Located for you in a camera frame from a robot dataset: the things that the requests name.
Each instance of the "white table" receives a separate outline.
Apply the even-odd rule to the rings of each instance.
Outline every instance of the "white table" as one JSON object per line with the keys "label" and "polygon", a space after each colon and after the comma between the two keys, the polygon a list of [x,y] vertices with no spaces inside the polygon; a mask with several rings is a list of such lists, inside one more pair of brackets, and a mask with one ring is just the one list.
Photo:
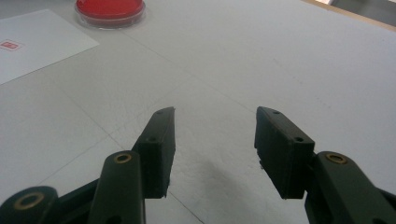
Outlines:
{"label": "white table", "polygon": [[259,105],[396,193],[394,32],[299,0],[146,4],[137,26],[102,31],[77,23],[74,1],[0,1],[0,19],[49,8],[100,43],[0,86],[1,202],[97,178],[168,106],[177,153],[148,223],[308,223],[304,201],[281,200],[260,169]]}

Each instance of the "red petri dish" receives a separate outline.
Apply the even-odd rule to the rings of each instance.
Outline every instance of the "red petri dish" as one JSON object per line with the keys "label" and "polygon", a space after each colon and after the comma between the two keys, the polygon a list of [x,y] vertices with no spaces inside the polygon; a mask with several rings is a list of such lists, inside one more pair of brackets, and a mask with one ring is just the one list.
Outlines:
{"label": "red petri dish", "polygon": [[140,21],[145,9],[142,0],[77,0],[76,12],[86,25],[117,29]]}

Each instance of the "red label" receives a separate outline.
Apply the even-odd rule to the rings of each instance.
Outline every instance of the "red label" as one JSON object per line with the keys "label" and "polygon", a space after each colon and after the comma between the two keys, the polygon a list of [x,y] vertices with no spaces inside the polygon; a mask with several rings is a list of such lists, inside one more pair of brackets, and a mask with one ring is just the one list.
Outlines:
{"label": "red label", "polygon": [[12,40],[5,40],[0,42],[0,49],[7,49],[7,50],[17,50],[20,49],[23,46],[23,44],[17,43]]}
{"label": "red label", "polygon": [[6,47],[8,49],[15,49],[18,47],[18,45],[10,43],[10,42],[4,42],[3,44],[1,44],[1,46]]}

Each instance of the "paper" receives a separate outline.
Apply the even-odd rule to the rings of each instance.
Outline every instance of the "paper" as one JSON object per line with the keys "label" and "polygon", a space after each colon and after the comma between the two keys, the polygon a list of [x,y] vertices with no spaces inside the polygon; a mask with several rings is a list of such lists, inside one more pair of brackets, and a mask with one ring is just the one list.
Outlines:
{"label": "paper", "polygon": [[97,45],[47,9],[0,20],[0,85]]}

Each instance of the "brass insert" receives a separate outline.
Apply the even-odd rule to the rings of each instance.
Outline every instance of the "brass insert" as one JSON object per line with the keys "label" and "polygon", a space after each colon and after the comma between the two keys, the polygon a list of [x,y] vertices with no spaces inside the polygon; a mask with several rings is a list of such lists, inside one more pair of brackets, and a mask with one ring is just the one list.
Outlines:
{"label": "brass insert", "polygon": [[347,163],[347,158],[345,158],[343,155],[340,155],[340,154],[329,153],[326,155],[326,158],[329,161],[332,161],[337,164],[346,164]]}
{"label": "brass insert", "polygon": [[130,161],[132,159],[132,156],[127,154],[127,153],[121,153],[114,157],[114,162],[118,164],[125,163],[127,161]]}
{"label": "brass insert", "polygon": [[14,208],[16,210],[26,210],[35,207],[44,199],[42,192],[32,192],[21,196],[15,203]]}

